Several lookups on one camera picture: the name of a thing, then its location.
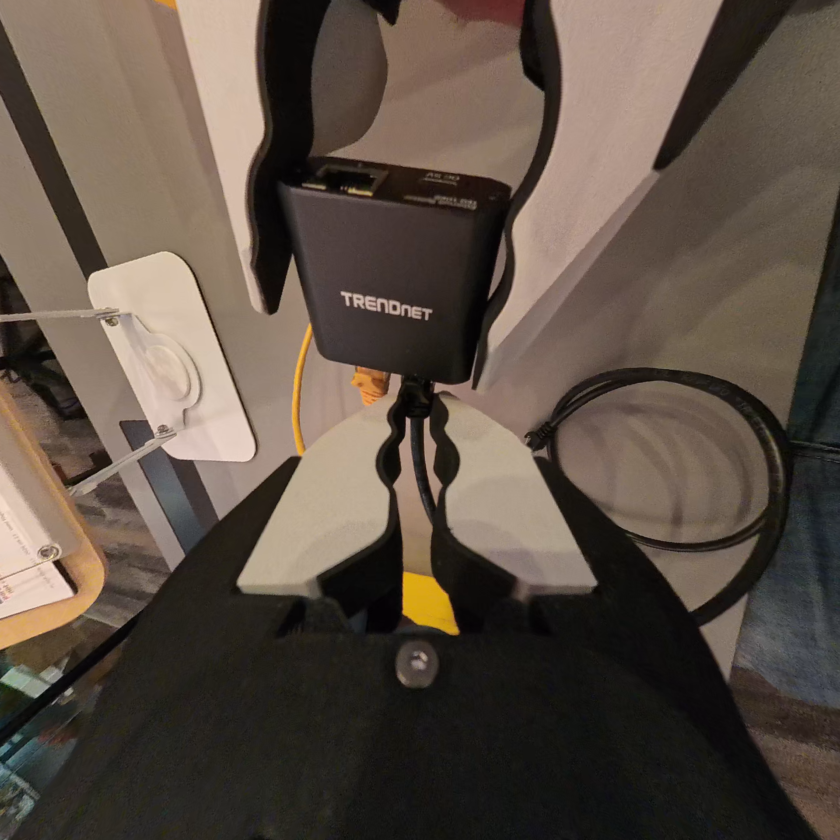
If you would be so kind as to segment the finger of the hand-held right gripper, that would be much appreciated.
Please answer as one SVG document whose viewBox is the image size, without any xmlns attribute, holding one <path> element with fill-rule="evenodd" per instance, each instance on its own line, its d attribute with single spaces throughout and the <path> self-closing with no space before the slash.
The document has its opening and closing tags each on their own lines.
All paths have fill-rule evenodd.
<svg viewBox="0 0 840 840">
<path fill-rule="evenodd" d="M 277 312 L 291 242 L 277 184 L 360 140 L 382 105 L 380 23 L 399 1 L 177 2 L 227 215 L 258 312 Z"/>
<path fill-rule="evenodd" d="M 506 223 L 474 389 L 528 348 L 658 179 L 655 160 L 720 7 L 532 3 L 542 126 Z"/>
</svg>

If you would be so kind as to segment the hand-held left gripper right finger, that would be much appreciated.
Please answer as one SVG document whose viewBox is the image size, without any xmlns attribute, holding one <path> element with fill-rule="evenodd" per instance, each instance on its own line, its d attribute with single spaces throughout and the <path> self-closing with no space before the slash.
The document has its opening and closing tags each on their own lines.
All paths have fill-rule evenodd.
<svg viewBox="0 0 840 840">
<path fill-rule="evenodd" d="M 446 392 L 436 398 L 429 430 L 440 483 L 434 532 L 453 545 L 453 564 L 488 562 L 513 595 L 594 590 L 591 567 L 517 435 Z"/>
</svg>

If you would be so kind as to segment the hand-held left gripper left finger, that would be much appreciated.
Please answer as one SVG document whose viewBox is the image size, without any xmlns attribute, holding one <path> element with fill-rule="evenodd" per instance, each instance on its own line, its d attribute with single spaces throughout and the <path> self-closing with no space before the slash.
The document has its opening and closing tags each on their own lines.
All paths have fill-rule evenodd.
<svg viewBox="0 0 840 840">
<path fill-rule="evenodd" d="M 390 491 L 376 457 L 395 402 L 363 407 L 306 450 L 237 579 L 241 592 L 319 595 L 320 575 L 385 534 Z"/>
</svg>

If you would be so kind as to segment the black network adapter box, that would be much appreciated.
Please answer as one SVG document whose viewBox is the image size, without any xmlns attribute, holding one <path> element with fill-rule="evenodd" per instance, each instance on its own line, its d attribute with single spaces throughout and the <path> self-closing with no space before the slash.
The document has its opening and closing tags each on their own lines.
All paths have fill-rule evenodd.
<svg viewBox="0 0 840 840">
<path fill-rule="evenodd" d="M 321 356 L 439 384 L 467 382 L 509 184 L 323 156 L 289 171 L 277 189 Z"/>
</svg>

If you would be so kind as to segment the yellow tape patch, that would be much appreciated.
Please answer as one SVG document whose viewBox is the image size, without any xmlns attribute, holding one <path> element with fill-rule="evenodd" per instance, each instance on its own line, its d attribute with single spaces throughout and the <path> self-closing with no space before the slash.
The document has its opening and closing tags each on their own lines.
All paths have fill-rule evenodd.
<svg viewBox="0 0 840 840">
<path fill-rule="evenodd" d="M 402 614 L 406 621 L 417 627 L 432 628 L 449 636 L 459 635 L 453 606 L 433 576 L 403 573 Z"/>
</svg>

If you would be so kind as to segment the metal stand rod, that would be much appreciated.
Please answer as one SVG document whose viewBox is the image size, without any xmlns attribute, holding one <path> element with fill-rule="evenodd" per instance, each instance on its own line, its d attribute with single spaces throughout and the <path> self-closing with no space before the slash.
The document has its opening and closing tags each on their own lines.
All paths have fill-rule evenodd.
<svg viewBox="0 0 840 840">
<path fill-rule="evenodd" d="M 111 462 L 109 465 L 97 469 L 86 478 L 68 486 L 69 497 L 79 498 L 94 491 L 106 480 L 116 476 L 122 470 L 139 463 L 143 458 L 162 448 L 178 435 L 178 430 L 173 427 L 159 426 L 154 436 L 145 442 L 141 447 L 133 450 L 130 454 Z"/>
<path fill-rule="evenodd" d="M 16 322 L 39 322 L 46 320 L 67 320 L 67 319 L 96 319 L 99 321 L 119 319 L 128 315 L 127 312 L 118 308 L 90 308 L 71 310 L 47 310 L 47 311 L 26 311 L 14 313 L 2 313 L 0 321 L 2 324 Z"/>
</svg>

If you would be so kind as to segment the instruction sheet on wooden board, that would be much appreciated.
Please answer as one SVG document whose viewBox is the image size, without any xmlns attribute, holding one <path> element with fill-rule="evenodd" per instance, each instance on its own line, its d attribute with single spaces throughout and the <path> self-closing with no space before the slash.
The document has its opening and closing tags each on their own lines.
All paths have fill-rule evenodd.
<svg viewBox="0 0 840 840">
<path fill-rule="evenodd" d="M 75 621 L 98 598 L 106 578 L 106 562 L 91 540 L 44 449 L 17 409 L 5 384 L 1 394 L 1 496 L 2 485 L 15 485 L 29 499 L 48 502 L 72 529 L 78 547 L 63 560 L 77 586 L 77 593 L 62 602 L 43 605 L 10 617 L 1 617 L 1 647 L 28 641 Z"/>
</svg>

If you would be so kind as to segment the person's blue jeans leg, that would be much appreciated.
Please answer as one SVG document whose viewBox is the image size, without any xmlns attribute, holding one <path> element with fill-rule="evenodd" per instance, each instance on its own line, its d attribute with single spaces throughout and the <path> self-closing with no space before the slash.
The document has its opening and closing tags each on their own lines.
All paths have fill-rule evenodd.
<svg viewBox="0 0 840 840">
<path fill-rule="evenodd" d="M 778 691 L 839 708 L 839 206 L 794 384 L 789 513 L 749 598 L 736 663 Z"/>
</svg>

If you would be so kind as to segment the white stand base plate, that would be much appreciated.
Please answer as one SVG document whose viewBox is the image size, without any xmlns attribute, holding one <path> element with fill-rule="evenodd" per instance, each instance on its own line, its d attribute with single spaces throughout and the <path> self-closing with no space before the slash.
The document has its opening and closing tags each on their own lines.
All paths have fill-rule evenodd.
<svg viewBox="0 0 840 840">
<path fill-rule="evenodd" d="M 163 449 L 244 463 L 256 439 L 191 267 L 162 251 L 93 272 L 91 305 Z"/>
</svg>

